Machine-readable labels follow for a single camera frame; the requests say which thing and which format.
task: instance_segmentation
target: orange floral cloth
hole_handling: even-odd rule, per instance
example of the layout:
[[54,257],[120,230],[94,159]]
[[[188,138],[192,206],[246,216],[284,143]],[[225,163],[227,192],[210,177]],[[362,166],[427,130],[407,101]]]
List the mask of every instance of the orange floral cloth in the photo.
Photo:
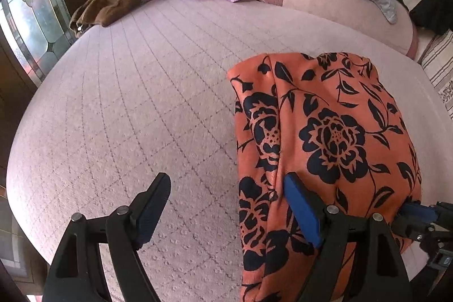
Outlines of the orange floral cloth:
[[[316,250],[283,197],[296,172],[309,190],[343,212],[387,223],[421,196],[414,146],[395,100],[367,59],[262,54],[235,65],[239,218],[244,257],[241,300],[293,302]],[[404,251],[409,240],[395,236]],[[349,244],[333,299],[352,266]]]

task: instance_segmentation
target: bed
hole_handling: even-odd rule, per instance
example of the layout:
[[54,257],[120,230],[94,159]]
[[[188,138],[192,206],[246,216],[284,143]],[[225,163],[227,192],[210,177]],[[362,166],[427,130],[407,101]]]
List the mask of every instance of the bed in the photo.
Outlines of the bed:
[[[140,250],[153,286],[165,301],[237,300],[242,253],[226,72],[252,55],[294,51],[369,57],[417,150],[423,202],[453,201],[453,126],[420,65],[302,11],[255,0],[153,0],[86,32],[33,97],[8,163],[19,225],[51,263],[71,214],[107,215],[166,172],[170,200]],[[121,301],[108,250],[101,252]],[[412,273],[423,266],[409,258]]]

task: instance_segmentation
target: silver bolt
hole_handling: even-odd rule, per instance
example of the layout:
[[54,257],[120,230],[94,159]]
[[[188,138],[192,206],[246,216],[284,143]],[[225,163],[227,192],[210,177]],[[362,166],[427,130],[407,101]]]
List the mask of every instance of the silver bolt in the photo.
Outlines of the silver bolt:
[[74,223],[77,223],[78,221],[81,221],[83,215],[80,214],[80,213],[74,213],[72,214],[71,216],[71,220],[74,222]]
[[329,206],[327,207],[327,212],[328,212],[329,214],[338,214],[339,211],[340,211],[340,210],[339,210],[338,207],[336,207],[335,205],[329,205]]
[[374,213],[373,214],[373,219],[376,220],[376,221],[382,221],[382,220],[384,220],[384,217],[381,214],[379,214],[379,213]]
[[116,213],[118,215],[127,214],[128,211],[129,211],[129,207],[126,205],[120,206],[118,209],[116,209]]

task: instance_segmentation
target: striped pillow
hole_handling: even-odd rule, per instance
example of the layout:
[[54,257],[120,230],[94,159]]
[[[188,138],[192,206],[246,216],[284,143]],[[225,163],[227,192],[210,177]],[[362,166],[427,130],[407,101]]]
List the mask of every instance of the striped pillow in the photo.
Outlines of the striped pillow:
[[433,39],[420,64],[453,119],[453,31]]

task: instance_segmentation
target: stained glass window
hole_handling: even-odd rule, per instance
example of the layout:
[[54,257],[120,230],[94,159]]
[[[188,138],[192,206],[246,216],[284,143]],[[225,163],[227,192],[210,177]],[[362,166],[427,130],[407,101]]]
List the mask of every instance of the stained glass window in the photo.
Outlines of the stained glass window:
[[69,20],[64,0],[1,0],[0,27],[37,86],[75,41]]

